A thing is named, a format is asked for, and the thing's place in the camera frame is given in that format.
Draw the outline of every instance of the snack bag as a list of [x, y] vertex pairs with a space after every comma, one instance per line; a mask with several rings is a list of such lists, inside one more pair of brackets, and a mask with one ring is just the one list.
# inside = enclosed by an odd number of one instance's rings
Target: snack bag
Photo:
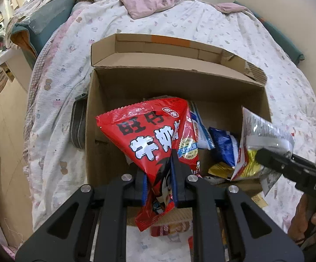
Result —
[[199, 149], [214, 149], [215, 145], [208, 130], [202, 122], [196, 104], [193, 101], [189, 101], [188, 105], [191, 112], [194, 134], [196, 135], [197, 147]]
[[264, 169], [255, 161], [256, 152], [261, 148], [288, 157], [291, 156], [294, 149], [294, 139], [291, 133], [280, 130], [271, 122], [264, 120], [245, 107], [242, 109], [243, 125], [238, 161], [231, 180], [249, 178], [255, 175], [261, 177], [264, 173], [269, 173], [269, 169]]
[[168, 225], [151, 226], [150, 233], [151, 233], [151, 236], [163, 236], [163, 235], [170, 235], [174, 233], [186, 232], [190, 229], [192, 229], [192, 222], [183, 221], [183, 222], [173, 222]]
[[147, 198], [136, 217], [140, 231], [173, 209], [171, 149], [199, 173], [198, 148], [186, 100], [164, 98], [118, 108], [96, 117], [103, 133], [147, 175]]
[[188, 238], [188, 246], [189, 246], [189, 253], [191, 255], [191, 262], [194, 262], [194, 252], [193, 252], [193, 236]]
[[209, 168], [208, 173], [230, 178], [238, 159], [238, 142], [229, 131], [209, 127], [209, 133], [215, 144], [211, 156], [216, 164]]

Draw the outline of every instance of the blue snack package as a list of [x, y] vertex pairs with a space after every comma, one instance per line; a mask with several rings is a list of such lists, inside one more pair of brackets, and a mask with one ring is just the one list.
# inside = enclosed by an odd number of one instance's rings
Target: blue snack package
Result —
[[199, 115], [196, 104], [193, 101], [188, 101], [191, 120], [193, 123], [194, 134], [196, 136], [197, 148], [212, 150], [215, 148], [213, 140], [203, 125], [201, 116]]
[[224, 162], [230, 167], [235, 167], [238, 159], [238, 142], [228, 131], [209, 127], [209, 133], [215, 144], [211, 150], [211, 156], [215, 162]]

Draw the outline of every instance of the teal cushion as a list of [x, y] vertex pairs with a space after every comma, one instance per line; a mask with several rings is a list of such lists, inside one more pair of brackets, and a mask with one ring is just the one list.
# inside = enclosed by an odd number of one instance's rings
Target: teal cushion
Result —
[[69, 18], [76, 0], [52, 0], [25, 19], [15, 24], [12, 34], [28, 30], [33, 51], [39, 55], [56, 29]]
[[[235, 4], [245, 6], [238, 1], [234, 1]], [[263, 24], [265, 29], [268, 30], [269, 34], [272, 36], [274, 41], [284, 50], [284, 52], [289, 56], [291, 61], [297, 66], [300, 61], [305, 59], [303, 53], [292, 43], [292, 41], [286, 37], [279, 29], [277, 29], [273, 24], [267, 22], [262, 16], [251, 10], [254, 16]]]

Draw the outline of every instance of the metal screw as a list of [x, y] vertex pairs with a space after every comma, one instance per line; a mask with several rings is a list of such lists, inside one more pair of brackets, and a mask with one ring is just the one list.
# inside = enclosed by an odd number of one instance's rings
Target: metal screw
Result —
[[128, 173], [125, 173], [125, 174], [122, 175], [122, 180], [123, 181], [130, 181], [130, 180], [132, 180], [132, 175], [128, 174]]
[[228, 191], [231, 193], [238, 193], [239, 188], [236, 185], [231, 185], [231, 186], [228, 186]]
[[91, 186], [89, 184], [84, 184], [81, 187], [81, 192], [83, 192], [83, 193], [88, 193], [90, 190], [91, 190]]
[[191, 174], [191, 175], [187, 176], [187, 180], [190, 182], [196, 182], [198, 180], [198, 176]]

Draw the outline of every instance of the cardboard box flap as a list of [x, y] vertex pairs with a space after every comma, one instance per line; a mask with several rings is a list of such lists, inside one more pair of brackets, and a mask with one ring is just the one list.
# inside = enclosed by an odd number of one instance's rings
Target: cardboard box flap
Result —
[[187, 57], [221, 64], [246, 75], [262, 85], [267, 77], [263, 70], [225, 49], [170, 36], [136, 33], [116, 33], [91, 46], [91, 65], [98, 63], [114, 53], [155, 53]]
[[236, 79], [243, 83], [263, 87], [261, 83], [220, 64], [172, 55], [154, 53], [114, 53], [95, 64], [96, 69], [118, 67], [194, 71], [213, 76]]

